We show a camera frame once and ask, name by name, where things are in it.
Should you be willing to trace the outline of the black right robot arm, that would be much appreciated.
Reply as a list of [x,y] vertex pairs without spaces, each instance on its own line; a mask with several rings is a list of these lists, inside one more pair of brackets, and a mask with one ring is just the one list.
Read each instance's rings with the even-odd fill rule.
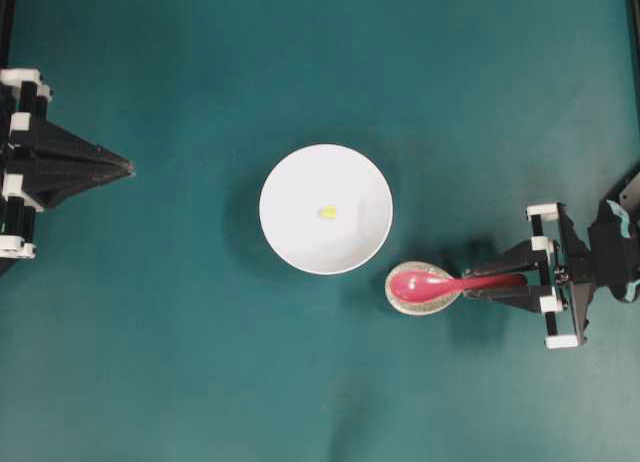
[[600,201],[588,243],[560,202],[531,205],[526,217],[533,236],[466,271],[463,280],[536,271],[540,284],[473,288],[464,296],[541,313],[548,349],[580,347],[587,342],[588,308],[598,289],[624,303],[639,299],[639,175],[627,175]]

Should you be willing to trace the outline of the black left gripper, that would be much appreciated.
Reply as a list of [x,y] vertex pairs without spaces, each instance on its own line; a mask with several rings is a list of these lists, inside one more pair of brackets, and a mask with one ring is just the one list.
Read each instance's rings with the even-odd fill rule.
[[46,120],[51,89],[36,69],[1,71],[1,273],[32,260],[35,218],[134,175],[128,159]]

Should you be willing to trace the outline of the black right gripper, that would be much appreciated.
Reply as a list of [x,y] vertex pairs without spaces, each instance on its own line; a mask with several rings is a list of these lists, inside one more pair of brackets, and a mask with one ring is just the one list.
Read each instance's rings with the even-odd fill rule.
[[[471,289],[470,299],[489,300],[535,313],[559,311],[559,297],[568,291],[574,332],[556,335],[548,332],[548,349],[577,348],[587,338],[587,312],[597,289],[606,287],[613,297],[624,303],[639,299],[639,227],[629,210],[613,200],[603,200],[595,221],[588,228],[589,245],[577,236],[565,206],[561,203],[539,204],[526,209],[527,219],[556,221],[559,226],[563,262],[554,269],[556,289],[552,286],[518,286]],[[531,237],[499,254],[494,259],[467,269],[464,278],[529,272],[548,268],[556,252],[556,242],[549,237]]]

